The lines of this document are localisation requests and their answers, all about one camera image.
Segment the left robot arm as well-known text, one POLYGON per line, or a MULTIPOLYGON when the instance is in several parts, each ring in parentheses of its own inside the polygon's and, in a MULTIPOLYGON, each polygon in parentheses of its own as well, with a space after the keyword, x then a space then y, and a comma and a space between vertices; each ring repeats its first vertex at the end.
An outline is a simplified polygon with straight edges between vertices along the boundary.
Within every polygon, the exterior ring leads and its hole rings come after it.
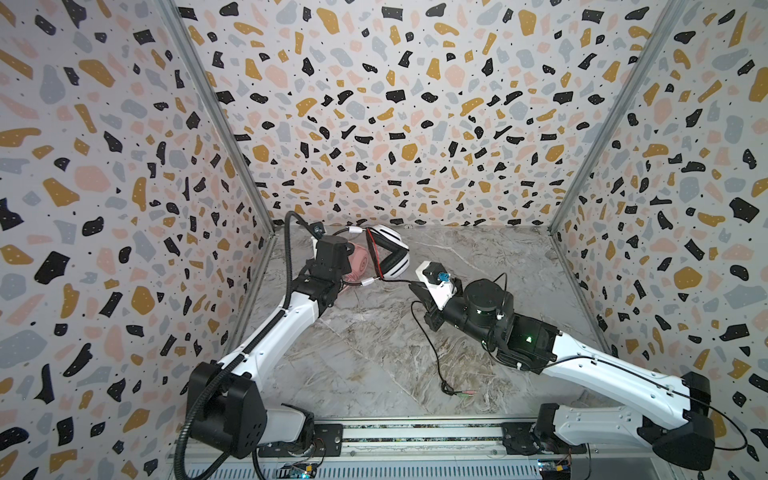
POLYGON ((309 446, 313 415, 287 404, 266 405, 263 381, 298 337, 336 302, 344 277, 352 271, 353 251, 340 236, 317 240, 314 257, 290 281, 272 317, 221 361, 201 363, 193 370, 179 452, 190 439, 236 458, 270 443, 309 446))

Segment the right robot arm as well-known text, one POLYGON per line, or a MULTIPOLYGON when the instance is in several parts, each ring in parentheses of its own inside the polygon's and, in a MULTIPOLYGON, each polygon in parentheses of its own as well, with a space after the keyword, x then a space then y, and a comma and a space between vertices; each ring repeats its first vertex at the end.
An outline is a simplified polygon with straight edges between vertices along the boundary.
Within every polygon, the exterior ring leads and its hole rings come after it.
POLYGON ((646 370, 590 347, 558 327, 515 312, 511 293, 481 279, 409 286, 432 331, 450 325, 497 363, 522 372, 578 384, 613 401, 613 407, 576 408, 544 403, 533 422, 502 427, 510 454, 583 453, 590 445, 649 450, 681 468, 710 469, 715 452, 705 377, 646 370))

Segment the white black headphones with cable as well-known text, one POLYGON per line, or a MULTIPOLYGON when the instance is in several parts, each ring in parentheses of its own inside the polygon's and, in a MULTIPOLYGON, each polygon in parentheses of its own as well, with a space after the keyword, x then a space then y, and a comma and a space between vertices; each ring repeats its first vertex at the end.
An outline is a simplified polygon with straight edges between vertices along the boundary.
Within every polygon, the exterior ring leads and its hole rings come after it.
MULTIPOLYGON (((405 272, 410 264, 410 248, 402 240, 402 237, 394 230, 385 226, 369 226, 358 227, 348 226, 344 227, 336 232, 335 236, 343 233, 350 233, 353 235, 364 235, 367 242, 367 250, 370 254, 370 263, 374 270, 375 281, 388 282, 388 283, 406 283, 417 280, 405 280, 401 278, 401 275, 405 272)), ((461 282, 454 278, 454 282, 458 287, 457 294, 461 292, 461 282)), ((410 310, 415 321, 416 315, 413 311, 413 307, 417 304, 425 306, 419 301, 414 301, 411 304, 410 310)), ((425 313, 429 311, 438 310, 426 309, 425 313)))

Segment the pink headphones with cable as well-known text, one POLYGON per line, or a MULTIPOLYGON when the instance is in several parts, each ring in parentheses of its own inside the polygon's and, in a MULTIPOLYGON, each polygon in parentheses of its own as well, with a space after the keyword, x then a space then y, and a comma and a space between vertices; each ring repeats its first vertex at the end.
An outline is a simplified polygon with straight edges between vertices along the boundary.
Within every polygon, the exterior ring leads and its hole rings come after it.
POLYGON ((366 247, 351 243, 352 253, 348 256, 351 272, 343 277, 344 286, 342 291, 346 291, 353 286, 371 285, 375 278, 368 273, 370 263, 370 254, 366 247))

